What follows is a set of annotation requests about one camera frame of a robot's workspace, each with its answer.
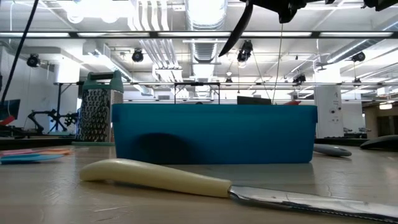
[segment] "knife handle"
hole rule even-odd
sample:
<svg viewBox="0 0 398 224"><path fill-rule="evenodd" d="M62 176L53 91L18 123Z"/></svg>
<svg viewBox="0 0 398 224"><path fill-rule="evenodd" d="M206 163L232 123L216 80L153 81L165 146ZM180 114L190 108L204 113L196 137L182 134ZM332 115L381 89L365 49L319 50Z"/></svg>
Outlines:
<svg viewBox="0 0 398 224"><path fill-rule="evenodd" d="M229 197L230 180L185 172L129 159L106 159L82 168L83 181L114 180L211 197Z"/></svg>

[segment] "table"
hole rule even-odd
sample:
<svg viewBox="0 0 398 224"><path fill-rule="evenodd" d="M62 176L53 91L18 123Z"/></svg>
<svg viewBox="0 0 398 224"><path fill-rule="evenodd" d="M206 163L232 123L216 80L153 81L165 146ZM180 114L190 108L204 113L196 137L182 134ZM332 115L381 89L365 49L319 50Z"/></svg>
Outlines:
<svg viewBox="0 0 398 224"><path fill-rule="evenodd" d="M0 223L373 223L356 218L245 207L231 200L80 182L79 170L115 157L113 147L65 146L74 154L0 166ZM171 166L235 184L398 205L398 153L348 147L350 159L314 154L310 164Z"/></svg>

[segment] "box grater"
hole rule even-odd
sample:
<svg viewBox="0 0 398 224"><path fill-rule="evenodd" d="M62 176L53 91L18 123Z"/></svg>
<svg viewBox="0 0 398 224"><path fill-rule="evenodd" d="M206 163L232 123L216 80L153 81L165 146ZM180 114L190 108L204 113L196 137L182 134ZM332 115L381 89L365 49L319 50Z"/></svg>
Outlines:
<svg viewBox="0 0 398 224"><path fill-rule="evenodd" d="M97 80L109 80L109 84ZM123 103L123 83L119 71L90 73L83 85L76 139L83 142L114 142L112 105Z"/></svg>

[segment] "pink sticky note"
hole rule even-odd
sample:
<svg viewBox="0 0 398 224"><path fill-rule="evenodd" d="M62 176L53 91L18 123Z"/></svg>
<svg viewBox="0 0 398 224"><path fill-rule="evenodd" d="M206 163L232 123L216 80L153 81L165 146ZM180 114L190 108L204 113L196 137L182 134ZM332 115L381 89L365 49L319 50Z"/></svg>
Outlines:
<svg viewBox="0 0 398 224"><path fill-rule="evenodd" d="M5 150L0 151L0 156L11 156L11 155L20 155L20 154L28 154L32 153L31 149L20 149L20 150Z"/></svg>

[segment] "blue plastic bin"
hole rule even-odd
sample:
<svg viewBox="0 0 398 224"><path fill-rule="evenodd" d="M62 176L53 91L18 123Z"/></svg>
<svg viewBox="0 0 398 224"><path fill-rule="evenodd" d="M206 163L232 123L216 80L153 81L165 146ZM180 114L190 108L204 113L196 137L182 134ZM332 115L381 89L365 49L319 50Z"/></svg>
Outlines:
<svg viewBox="0 0 398 224"><path fill-rule="evenodd" d="M316 106L113 105L118 158L153 164L307 163Z"/></svg>

